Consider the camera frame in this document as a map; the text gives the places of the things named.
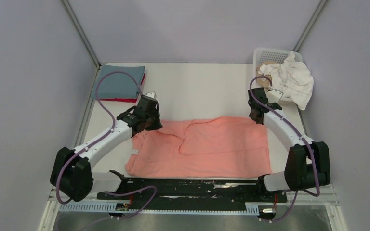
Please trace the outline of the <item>salmon pink t-shirt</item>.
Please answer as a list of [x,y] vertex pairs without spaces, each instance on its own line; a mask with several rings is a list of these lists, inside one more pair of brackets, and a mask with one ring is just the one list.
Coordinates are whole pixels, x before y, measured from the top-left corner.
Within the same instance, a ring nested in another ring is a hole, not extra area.
[[272,172],[267,130],[245,117],[164,120],[132,138],[125,169],[142,178],[256,178]]

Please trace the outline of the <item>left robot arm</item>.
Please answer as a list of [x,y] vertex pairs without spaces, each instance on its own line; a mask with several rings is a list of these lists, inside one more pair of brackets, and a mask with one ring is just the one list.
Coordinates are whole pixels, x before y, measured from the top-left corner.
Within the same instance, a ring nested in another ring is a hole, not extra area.
[[159,103],[154,92],[142,95],[138,104],[112,117],[112,125],[89,142],[69,149],[63,147],[56,155],[50,183],[56,199],[65,205],[79,202],[91,193],[109,192],[116,199],[128,193],[122,175],[114,170],[93,172],[93,168],[118,145],[144,130],[162,128]]

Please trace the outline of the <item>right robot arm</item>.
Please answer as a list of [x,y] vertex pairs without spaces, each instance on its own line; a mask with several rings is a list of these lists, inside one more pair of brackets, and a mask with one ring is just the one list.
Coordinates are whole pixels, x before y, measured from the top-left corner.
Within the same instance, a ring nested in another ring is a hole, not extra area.
[[329,148],[323,141],[316,142],[302,134],[287,118],[278,103],[270,103],[264,88],[248,90],[249,117],[256,124],[273,132],[288,151],[283,171],[262,175],[256,187],[257,197],[268,201],[275,191],[308,191],[330,184]]

